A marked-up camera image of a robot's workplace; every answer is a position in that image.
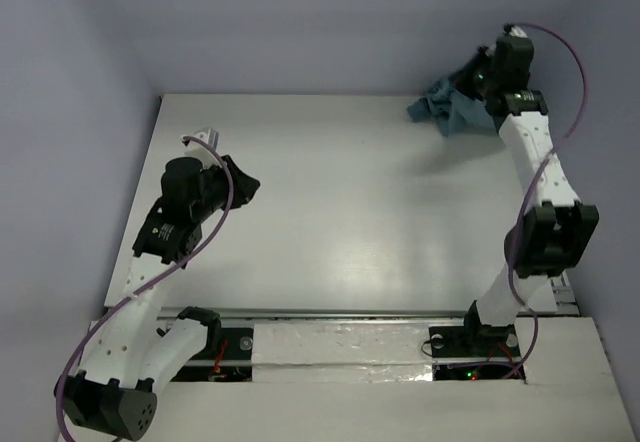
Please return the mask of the teal t-shirt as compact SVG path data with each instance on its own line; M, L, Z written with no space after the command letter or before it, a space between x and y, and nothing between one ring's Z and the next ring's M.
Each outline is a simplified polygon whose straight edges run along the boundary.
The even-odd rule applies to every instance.
M432 83L424 94L406 108L414 123L433 121L443 137L466 129L494 130L491 117L480 100L470 99L455 89L448 77Z

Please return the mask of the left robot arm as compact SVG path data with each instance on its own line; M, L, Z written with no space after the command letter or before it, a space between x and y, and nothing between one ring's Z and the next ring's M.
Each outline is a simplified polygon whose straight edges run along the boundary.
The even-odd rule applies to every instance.
M129 441L140 440L156 415L167 384L194 356L221 345L218 313L184 308L164 334L157 318L173 287L172 275L211 242L203 223L248 204L260 187L228 155L183 156L166 163L161 195L133 244L121 300L87 333L95 343L75 349L56 382L56 418L65 440L79 427Z

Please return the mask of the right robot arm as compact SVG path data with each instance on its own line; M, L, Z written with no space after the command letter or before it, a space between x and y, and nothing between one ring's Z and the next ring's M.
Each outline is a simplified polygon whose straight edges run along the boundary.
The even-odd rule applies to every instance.
M598 209L581 201L564 173L544 96L528 86L533 58L532 40L508 24L454 78L462 94L484 104L524 189L503 269L464 317L460 341L473 354L507 340L530 298L578 264L599 222Z

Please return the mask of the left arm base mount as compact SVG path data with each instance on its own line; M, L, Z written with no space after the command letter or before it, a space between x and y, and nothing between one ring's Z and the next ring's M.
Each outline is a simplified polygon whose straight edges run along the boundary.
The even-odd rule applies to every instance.
M254 329L223 327L216 349L192 357L172 382L251 382Z

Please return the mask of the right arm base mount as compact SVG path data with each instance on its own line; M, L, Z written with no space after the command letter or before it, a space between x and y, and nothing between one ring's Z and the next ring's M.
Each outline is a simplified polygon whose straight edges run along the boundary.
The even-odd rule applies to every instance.
M502 341L491 338L470 341L462 326L431 326L420 351L431 360L435 381L526 379L525 370L518 368L521 350L512 327Z

